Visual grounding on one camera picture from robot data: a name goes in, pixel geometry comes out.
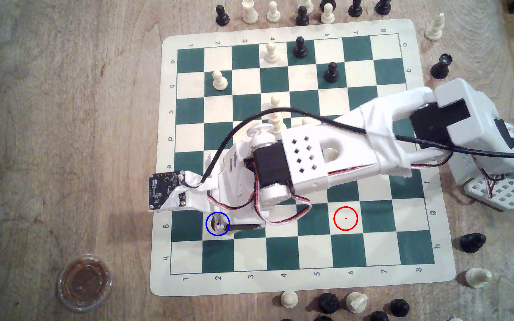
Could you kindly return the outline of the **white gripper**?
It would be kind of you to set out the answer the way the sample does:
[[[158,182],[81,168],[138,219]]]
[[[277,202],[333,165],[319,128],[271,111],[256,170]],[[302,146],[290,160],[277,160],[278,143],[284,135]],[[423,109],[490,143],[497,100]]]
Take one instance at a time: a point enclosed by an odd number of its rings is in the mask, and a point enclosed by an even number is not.
[[[259,180],[255,173],[245,165],[245,159],[251,158],[251,144],[248,141],[235,142],[231,149],[219,160],[218,173],[211,178],[217,179],[212,184],[210,195],[220,205],[206,199],[205,214],[216,211],[228,216],[228,231],[260,229],[264,223],[265,210]]]

